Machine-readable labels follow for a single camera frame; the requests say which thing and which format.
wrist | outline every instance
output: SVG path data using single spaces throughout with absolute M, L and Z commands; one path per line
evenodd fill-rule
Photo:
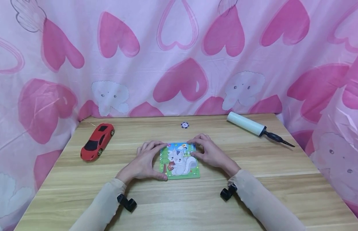
M 234 160 L 232 160 L 230 158 L 228 161 L 226 161 L 226 163 L 224 163 L 222 169 L 225 171 L 225 173 L 229 177 L 233 177 L 237 172 L 239 172 L 239 170 L 241 170 L 239 165 Z
M 129 165 L 125 166 L 123 169 L 118 172 L 116 175 L 116 179 L 121 180 L 125 185 L 128 185 L 131 180 L 133 180 L 135 177 L 132 174 L 132 171 L 130 171 Z

forearm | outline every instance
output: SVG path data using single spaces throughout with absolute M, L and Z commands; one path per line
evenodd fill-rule
M 125 189 L 126 185 L 116 178 L 106 183 L 70 231 L 103 231 L 116 214 L 119 206 L 117 197 Z
M 229 179 L 253 215 L 267 231 L 305 231 L 305 226 L 251 173 L 239 170 Z

black clip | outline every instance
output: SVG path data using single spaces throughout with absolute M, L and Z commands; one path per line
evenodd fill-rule
M 128 199 L 125 197 L 124 194 L 120 194 L 117 197 L 117 201 L 122 204 L 129 212 L 132 212 L 135 207 L 137 207 L 137 203 L 135 202 L 135 200 L 133 198 L 131 198 L 129 201 Z
M 220 196 L 225 201 L 228 201 L 237 190 L 238 190 L 237 187 L 235 187 L 235 185 L 231 184 L 231 185 L 229 185 L 229 190 L 223 189 L 221 191 Z

poker chip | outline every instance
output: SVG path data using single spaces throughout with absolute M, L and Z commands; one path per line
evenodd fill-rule
M 189 123 L 188 122 L 182 122 L 181 127 L 187 129 L 189 127 Z

red toy car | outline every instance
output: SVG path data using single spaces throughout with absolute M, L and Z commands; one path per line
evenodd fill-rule
M 86 145 L 81 148 L 80 157 L 85 161 L 96 160 L 114 134 L 115 129 L 112 124 L 100 124 L 94 130 Z

